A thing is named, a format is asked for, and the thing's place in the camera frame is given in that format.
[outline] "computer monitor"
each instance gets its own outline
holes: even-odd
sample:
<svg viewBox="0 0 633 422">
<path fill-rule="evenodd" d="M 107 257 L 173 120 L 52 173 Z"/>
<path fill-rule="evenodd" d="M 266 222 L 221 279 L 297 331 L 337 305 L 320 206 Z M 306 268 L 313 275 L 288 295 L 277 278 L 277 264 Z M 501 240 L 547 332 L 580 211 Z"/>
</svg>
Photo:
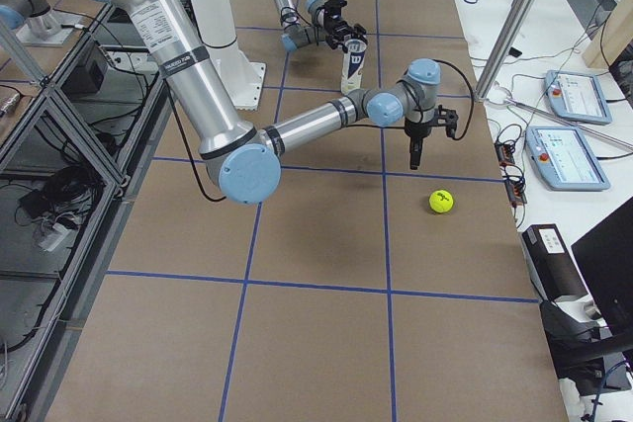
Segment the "computer monitor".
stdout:
<svg viewBox="0 0 633 422">
<path fill-rule="evenodd" d="M 573 244 L 572 252 L 613 337 L 633 364 L 633 199 Z"/>
<path fill-rule="evenodd" d="M 630 389 L 622 361 L 633 365 L 633 199 L 572 245 L 579 270 L 608 328 L 578 322 L 554 302 L 541 303 L 541 316 L 559 379 L 576 383 L 581 395 Z"/>
</svg>

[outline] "robotic arm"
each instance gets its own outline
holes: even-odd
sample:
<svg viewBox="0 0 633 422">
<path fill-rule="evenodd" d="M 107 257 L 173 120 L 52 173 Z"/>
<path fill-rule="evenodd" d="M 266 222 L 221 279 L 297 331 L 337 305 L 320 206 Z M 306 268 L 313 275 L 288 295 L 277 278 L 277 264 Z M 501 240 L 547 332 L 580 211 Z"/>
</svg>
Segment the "robotic arm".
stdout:
<svg viewBox="0 0 633 422">
<path fill-rule="evenodd" d="M 332 49 L 339 46 L 347 52 L 345 41 L 355 38 L 367 42 L 363 27 L 356 24 L 350 27 L 341 15 L 341 9 L 347 5 L 346 0 L 308 0 L 306 8 L 312 15 L 312 26 L 301 26 L 300 17 L 293 0 L 274 0 L 279 10 L 281 26 L 284 34 L 281 37 L 286 51 L 295 51 L 311 43 L 325 40 Z"/>
<path fill-rule="evenodd" d="M 11 30 L 27 23 L 33 35 L 42 40 L 61 31 L 46 0 L 0 0 L 0 20 Z"/>
<path fill-rule="evenodd" d="M 278 157 L 334 130 L 366 117 L 381 127 L 406 117 L 427 129 L 438 116 L 439 65 L 420 59 L 391 89 L 355 90 L 258 131 L 237 114 L 179 0 L 110 2 L 128 12 L 201 139 L 199 153 L 211 180 L 236 202 L 268 198 L 281 177 Z"/>
</svg>

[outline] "black box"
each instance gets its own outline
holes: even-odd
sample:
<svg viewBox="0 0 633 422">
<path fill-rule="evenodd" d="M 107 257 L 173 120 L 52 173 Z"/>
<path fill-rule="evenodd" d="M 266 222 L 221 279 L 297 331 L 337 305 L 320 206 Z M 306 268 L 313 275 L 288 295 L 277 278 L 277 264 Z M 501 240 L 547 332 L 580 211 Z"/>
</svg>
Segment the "black box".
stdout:
<svg viewBox="0 0 633 422">
<path fill-rule="evenodd" d="M 573 301 L 588 294 L 556 224 L 531 225 L 521 236 L 544 297 Z"/>
<path fill-rule="evenodd" d="M 90 44 L 79 58 L 61 90 L 68 96 L 99 92 L 108 71 L 108 60 L 95 43 Z"/>
</svg>

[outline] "power strip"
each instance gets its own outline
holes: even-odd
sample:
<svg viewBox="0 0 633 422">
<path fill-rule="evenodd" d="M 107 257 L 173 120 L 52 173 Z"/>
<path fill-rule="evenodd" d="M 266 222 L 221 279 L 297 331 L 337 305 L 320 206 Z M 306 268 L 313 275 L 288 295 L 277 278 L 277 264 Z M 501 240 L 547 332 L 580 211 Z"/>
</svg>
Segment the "power strip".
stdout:
<svg viewBox="0 0 633 422">
<path fill-rule="evenodd" d="M 503 167 L 505 165 L 516 165 L 514 162 L 514 155 L 502 143 L 495 144 L 495 152 L 497 153 L 499 167 Z M 522 207 L 527 203 L 525 194 L 517 190 L 509 178 L 504 178 L 503 184 L 505 185 L 507 199 L 510 201 L 513 208 Z"/>
<path fill-rule="evenodd" d="M 155 73 L 158 71 L 158 65 L 149 53 L 108 51 L 108 55 L 119 69 L 136 73 Z"/>
</svg>

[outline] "label sticker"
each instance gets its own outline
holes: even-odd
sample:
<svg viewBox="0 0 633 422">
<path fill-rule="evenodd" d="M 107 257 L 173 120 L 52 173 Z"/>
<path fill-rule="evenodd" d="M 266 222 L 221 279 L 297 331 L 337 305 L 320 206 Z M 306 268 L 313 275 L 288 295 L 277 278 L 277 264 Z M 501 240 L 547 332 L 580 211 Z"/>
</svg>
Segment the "label sticker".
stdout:
<svg viewBox="0 0 633 422">
<path fill-rule="evenodd" d="M 539 229 L 545 249 L 550 254 L 565 254 L 565 249 L 554 229 Z"/>
<path fill-rule="evenodd" d="M 130 18 L 150 53 L 166 44 L 178 42 L 176 33 L 159 2 L 152 2 L 133 12 Z"/>
<path fill-rule="evenodd" d="M 531 227 L 527 229 L 527 237 L 530 238 L 532 245 L 536 244 L 536 234 L 534 234 L 534 229 Z"/>
</svg>

